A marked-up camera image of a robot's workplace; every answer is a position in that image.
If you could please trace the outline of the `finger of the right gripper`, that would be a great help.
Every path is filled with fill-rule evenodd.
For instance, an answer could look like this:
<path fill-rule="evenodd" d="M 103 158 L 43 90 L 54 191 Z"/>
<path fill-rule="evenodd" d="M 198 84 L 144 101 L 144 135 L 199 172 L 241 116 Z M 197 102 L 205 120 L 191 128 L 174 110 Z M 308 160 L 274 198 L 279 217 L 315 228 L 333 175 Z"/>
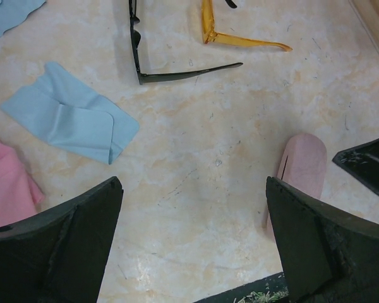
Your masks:
<path fill-rule="evenodd" d="M 340 151 L 332 161 L 379 196 L 379 138 Z"/>

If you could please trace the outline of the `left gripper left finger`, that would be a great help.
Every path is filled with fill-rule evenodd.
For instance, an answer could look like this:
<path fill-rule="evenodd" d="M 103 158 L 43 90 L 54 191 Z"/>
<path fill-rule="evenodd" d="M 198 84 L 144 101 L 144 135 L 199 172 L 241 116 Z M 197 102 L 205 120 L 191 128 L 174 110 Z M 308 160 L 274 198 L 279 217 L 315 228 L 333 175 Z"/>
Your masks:
<path fill-rule="evenodd" d="M 0 302 L 96 302 L 123 193 L 111 177 L 0 227 Z"/>

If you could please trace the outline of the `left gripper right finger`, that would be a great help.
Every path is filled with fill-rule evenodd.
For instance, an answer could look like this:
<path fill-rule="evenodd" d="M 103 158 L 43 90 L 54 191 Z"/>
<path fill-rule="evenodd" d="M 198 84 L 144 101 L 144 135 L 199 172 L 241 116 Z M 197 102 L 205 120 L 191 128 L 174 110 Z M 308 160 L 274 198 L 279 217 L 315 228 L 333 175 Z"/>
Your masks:
<path fill-rule="evenodd" d="M 266 197 L 291 302 L 379 302 L 379 224 L 276 177 Z"/>

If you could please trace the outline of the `pink glasses case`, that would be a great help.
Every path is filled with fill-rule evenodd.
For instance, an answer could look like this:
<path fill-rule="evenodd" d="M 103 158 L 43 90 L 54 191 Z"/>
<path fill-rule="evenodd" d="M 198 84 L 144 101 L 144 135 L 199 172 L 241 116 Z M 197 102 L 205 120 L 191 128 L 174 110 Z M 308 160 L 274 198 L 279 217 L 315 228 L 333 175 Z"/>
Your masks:
<path fill-rule="evenodd" d="M 277 178 L 315 199 L 320 199 L 326 170 L 327 149 L 323 141 L 313 134 L 301 133 L 287 142 Z"/>

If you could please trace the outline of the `light blue cleaning cloth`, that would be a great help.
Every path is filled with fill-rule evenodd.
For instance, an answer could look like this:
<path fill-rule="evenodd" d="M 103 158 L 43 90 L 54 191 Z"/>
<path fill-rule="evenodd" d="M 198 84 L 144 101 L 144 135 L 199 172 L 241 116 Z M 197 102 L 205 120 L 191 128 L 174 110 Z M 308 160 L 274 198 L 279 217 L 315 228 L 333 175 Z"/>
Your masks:
<path fill-rule="evenodd" d="M 139 123 L 56 62 L 1 110 L 43 142 L 111 164 L 139 131 Z"/>

